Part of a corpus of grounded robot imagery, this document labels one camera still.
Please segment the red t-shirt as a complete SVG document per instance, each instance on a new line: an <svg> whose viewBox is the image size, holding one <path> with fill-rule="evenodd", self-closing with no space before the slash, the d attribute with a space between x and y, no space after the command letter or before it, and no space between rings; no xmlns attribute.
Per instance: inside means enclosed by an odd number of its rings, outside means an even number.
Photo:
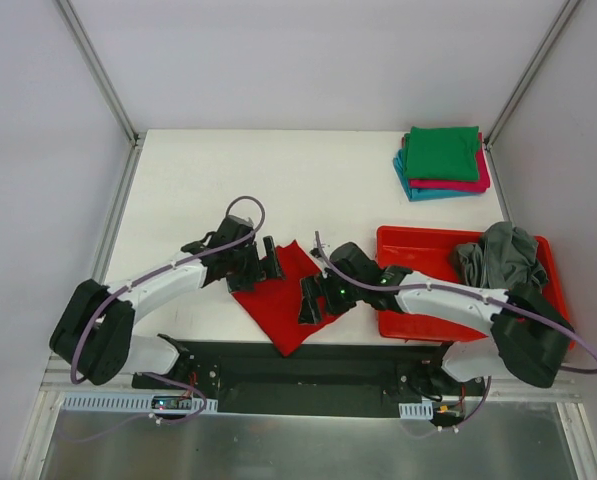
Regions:
<svg viewBox="0 0 597 480"><path fill-rule="evenodd" d="M318 325L300 324L300 280L319 273L316 263L296 241L276 248L284 280L265 280L251 292L232 294L283 357L296 351L311 335L334 323L339 315L325 313Z"/></svg>

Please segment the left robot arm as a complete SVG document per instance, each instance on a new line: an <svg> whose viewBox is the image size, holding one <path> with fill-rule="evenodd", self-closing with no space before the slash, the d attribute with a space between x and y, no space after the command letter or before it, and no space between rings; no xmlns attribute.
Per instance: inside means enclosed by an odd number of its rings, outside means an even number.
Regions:
<svg viewBox="0 0 597 480"><path fill-rule="evenodd" d="M93 279L74 290L50 340L78 382L103 385L120 373L154 374L166 388L188 380L191 354L166 334L141 336L135 325L178 297L225 281L229 292L251 292L284 272L270 236L259 249L256 228L226 215L218 228L181 247L167 263L112 285Z"/></svg>

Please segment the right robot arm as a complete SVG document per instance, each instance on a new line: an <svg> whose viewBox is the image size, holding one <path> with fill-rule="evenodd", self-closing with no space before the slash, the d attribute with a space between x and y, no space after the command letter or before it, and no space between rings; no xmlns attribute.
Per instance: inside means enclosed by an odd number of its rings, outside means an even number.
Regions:
<svg viewBox="0 0 597 480"><path fill-rule="evenodd" d="M325 316L341 316L360 302L376 311L437 318L482 337L450 342L439 363L428 369L435 392L451 394L464 382L504 372L533 387L553 385L573 328L532 286L477 288L400 265L381 267L353 242L324 262L322 271L299 282L299 323L318 325Z"/></svg>

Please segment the red plastic tray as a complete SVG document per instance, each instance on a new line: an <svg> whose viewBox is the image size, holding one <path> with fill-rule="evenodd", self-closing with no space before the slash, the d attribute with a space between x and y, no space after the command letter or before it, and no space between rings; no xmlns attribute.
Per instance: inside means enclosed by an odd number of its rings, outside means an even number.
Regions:
<svg viewBox="0 0 597 480"><path fill-rule="evenodd" d="M380 226L377 229L376 260L382 267L405 266L437 279L458 283L460 277L451 265L451 252L455 246L476 242L480 236L476 231ZM536 240L537 258L548 277L542 293L565 319L569 319L549 242L542 236L538 236ZM392 339L471 342L483 337L481 333L468 327L425 315L378 311L376 316L380 335Z"/></svg>

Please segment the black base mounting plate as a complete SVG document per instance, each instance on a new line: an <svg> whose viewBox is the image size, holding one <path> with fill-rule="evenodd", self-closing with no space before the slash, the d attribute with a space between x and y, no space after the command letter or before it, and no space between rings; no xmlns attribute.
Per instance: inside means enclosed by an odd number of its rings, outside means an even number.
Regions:
<svg viewBox="0 0 597 480"><path fill-rule="evenodd" d="M396 418L424 394L478 398L437 371L432 346L302 345L288 357L269 343L186 341L180 381L218 403L221 413Z"/></svg>

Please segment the teal folded t-shirt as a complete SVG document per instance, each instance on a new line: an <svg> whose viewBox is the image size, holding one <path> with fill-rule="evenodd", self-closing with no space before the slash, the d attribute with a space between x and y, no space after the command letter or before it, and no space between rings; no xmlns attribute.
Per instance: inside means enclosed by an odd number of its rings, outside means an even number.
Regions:
<svg viewBox="0 0 597 480"><path fill-rule="evenodd" d="M415 186L415 181L404 175L405 156L403 149L399 149L393 159L393 167L396 171L400 184L411 202L425 200L440 200L460 197L471 197L483 194L490 186L491 180L486 166L485 156L480 149L476 156L479 180L476 182L459 182L445 180L421 181L422 187Z"/></svg>

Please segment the grey crumpled t-shirt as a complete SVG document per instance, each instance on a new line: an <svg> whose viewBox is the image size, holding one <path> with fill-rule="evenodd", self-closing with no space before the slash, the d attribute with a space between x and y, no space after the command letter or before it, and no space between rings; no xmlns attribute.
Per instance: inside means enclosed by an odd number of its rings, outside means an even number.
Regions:
<svg viewBox="0 0 597 480"><path fill-rule="evenodd" d="M459 244L450 262L468 286L512 289L529 284L541 291L549 282L538 259L539 243L526 230L512 222L497 222L476 242Z"/></svg>

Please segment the green folded t-shirt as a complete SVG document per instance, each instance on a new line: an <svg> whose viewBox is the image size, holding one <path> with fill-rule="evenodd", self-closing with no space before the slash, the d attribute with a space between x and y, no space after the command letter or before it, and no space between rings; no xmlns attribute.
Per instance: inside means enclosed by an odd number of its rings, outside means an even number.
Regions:
<svg viewBox="0 0 597 480"><path fill-rule="evenodd" d="M410 179L476 182L477 126L412 127L405 135L405 175Z"/></svg>

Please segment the magenta folded t-shirt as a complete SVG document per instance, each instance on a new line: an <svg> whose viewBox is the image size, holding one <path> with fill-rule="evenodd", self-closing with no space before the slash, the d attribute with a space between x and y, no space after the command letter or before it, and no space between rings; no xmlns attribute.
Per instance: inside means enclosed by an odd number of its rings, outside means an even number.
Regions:
<svg viewBox="0 0 597 480"><path fill-rule="evenodd" d="M413 197L423 191L438 196L484 193L490 177L477 127L425 129L413 127L402 138L395 165Z"/></svg>

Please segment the left aluminium frame post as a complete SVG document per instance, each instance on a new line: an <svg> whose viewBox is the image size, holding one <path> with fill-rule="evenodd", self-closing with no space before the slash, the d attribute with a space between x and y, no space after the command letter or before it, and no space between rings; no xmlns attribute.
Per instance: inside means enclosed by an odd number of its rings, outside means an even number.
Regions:
<svg viewBox="0 0 597 480"><path fill-rule="evenodd" d="M139 132L130 120L73 2L69 0L55 0L53 1L53 5L69 31L94 83L101 93L102 98L112 113L116 123L122 130L128 142L132 146L136 145L139 140Z"/></svg>

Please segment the aluminium frame post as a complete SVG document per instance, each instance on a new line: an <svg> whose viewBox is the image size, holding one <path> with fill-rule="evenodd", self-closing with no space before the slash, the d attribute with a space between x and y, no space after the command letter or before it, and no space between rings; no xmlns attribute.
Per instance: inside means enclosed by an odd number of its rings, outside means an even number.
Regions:
<svg viewBox="0 0 597 480"><path fill-rule="evenodd" d="M53 1L53 5L69 31L94 83L101 93L102 98L112 113L116 123L122 130L128 142L132 146L136 145L139 140L139 132L130 120L73 2L69 0L55 0Z"/></svg>
<svg viewBox="0 0 597 480"><path fill-rule="evenodd" d="M562 5L559 7L534 53L531 55L489 132L485 135L484 143L488 148L491 148L500 137L503 129L511 120L529 88L537 79L549 56L583 4L582 0L566 0L562 2Z"/></svg>

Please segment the right aluminium frame post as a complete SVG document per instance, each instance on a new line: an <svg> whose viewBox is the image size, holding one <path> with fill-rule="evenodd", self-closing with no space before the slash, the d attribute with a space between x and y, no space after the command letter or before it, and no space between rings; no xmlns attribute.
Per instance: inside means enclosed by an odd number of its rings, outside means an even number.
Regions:
<svg viewBox="0 0 597 480"><path fill-rule="evenodd" d="M566 0L562 2L562 5L559 7L534 53L531 55L489 132L485 135L484 143L488 148L491 148L500 137L503 129L511 120L529 88L537 79L549 56L583 4L582 0Z"/></svg>

